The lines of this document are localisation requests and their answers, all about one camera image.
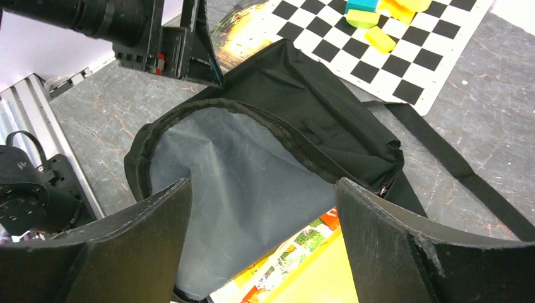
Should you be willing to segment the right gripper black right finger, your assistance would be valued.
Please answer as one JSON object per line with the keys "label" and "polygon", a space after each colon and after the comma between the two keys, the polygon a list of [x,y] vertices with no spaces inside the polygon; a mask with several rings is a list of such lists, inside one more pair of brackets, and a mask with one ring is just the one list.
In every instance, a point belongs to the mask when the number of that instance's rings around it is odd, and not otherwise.
{"label": "right gripper black right finger", "polygon": [[533,302],[534,243],[453,229],[343,178],[335,185],[360,302]]}

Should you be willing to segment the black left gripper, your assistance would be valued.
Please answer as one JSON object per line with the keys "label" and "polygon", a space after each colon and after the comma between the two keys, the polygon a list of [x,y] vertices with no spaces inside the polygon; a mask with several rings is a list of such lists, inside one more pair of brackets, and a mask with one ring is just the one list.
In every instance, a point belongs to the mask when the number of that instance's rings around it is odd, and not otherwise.
{"label": "black left gripper", "polygon": [[179,27],[162,25],[163,1],[1,1],[1,11],[112,43],[120,65],[221,87],[205,0],[185,0]]}

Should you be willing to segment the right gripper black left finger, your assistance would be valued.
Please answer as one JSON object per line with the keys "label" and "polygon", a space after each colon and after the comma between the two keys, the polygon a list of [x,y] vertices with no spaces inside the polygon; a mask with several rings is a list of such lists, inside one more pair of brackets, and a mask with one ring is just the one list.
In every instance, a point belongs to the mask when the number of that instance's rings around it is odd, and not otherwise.
{"label": "right gripper black left finger", "polygon": [[170,302],[192,206],[181,179],[46,241],[1,246],[2,302]]}

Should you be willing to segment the dark green forest book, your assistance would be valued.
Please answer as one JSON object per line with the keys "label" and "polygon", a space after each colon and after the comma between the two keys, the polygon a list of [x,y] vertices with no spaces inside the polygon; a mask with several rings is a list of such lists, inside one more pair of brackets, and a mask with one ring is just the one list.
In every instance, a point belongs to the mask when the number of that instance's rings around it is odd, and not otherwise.
{"label": "dark green forest book", "polygon": [[237,1],[211,30],[221,70],[226,73],[270,44],[264,36],[266,1]]}

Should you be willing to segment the yellow book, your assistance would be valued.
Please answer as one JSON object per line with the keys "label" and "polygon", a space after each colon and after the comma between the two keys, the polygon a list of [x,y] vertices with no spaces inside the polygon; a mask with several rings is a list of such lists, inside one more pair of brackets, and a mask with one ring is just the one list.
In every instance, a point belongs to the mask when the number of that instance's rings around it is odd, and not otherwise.
{"label": "yellow book", "polygon": [[341,233],[332,235],[265,302],[358,302]]}

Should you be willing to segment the black student backpack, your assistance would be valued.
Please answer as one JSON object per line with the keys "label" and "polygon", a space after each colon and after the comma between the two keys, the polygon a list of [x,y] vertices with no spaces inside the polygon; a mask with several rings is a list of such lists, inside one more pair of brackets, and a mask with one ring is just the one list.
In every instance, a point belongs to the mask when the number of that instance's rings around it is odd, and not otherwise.
{"label": "black student backpack", "polygon": [[[248,265],[337,208],[349,179],[429,219],[403,173],[400,141],[321,63],[289,40],[264,48],[136,134],[124,159],[137,200],[188,178],[192,206],[173,297],[207,302]],[[411,106],[388,110],[516,235],[515,211]]]}

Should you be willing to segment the orange treehouse story book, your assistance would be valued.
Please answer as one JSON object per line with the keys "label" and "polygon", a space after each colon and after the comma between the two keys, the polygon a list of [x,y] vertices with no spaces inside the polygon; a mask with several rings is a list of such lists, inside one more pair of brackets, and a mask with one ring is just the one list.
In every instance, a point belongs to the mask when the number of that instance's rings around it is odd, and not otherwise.
{"label": "orange treehouse story book", "polygon": [[267,302],[268,296],[315,250],[328,243],[338,227],[338,211],[334,207],[214,291],[208,301]]}

